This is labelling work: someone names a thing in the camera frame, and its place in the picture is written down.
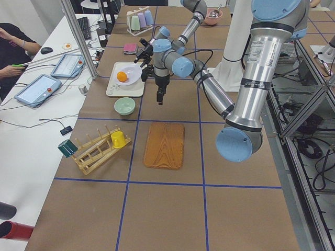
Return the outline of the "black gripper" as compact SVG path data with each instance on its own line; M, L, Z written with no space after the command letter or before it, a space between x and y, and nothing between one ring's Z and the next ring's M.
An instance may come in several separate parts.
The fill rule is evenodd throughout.
M153 56L153 46L147 44L144 49L141 48L137 49L134 63L143 60L143 62L140 64L140 67L144 67L145 65L148 65L150 63L152 56Z
M155 84L158 87L157 91L157 102L158 105L163 105L163 98L166 94L166 88L168 84L170 83L170 76L155 76Z

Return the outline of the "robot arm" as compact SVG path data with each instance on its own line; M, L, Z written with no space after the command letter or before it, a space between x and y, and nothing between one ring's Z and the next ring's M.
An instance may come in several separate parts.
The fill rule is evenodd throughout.
M193 13L193 18L178 39L170 41L169 31L162 27L151 41L155 82L164 88L170 73L191 77L226 122L216 138L218 152L231 162L245 161L261 147L260 116L280 50L286 41L306 34L309 1L252 1L247 7L251 47L236 101L230 99L203 62L182 55L182 46L207 12L204 1L182 1L182 5Z
M194 35L197 28L204 22L207 15L207 5L205 1L180 1L181 5L192 12L192 18L189 23L185 26L184 30L176 39L170 38L170 30L166 26L162 26L158 32L154 32L152 38L147 41L145 39L140 39L140 43L144 46L143 49L138 49L136 52L134 63L139 60L143 60L141 67L148 65L153 56L153 44L158 39L167 39L168 42L172 43L172 49L178 54L183 54L185 47Z

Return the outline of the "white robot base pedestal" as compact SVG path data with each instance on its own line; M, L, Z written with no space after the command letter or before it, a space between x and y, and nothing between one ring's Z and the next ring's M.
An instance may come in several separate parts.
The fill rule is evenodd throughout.
M251 1L236 1L222 60L215 68L209 69L227 92L239 91L243 77L241 59L247 46L252 20Z

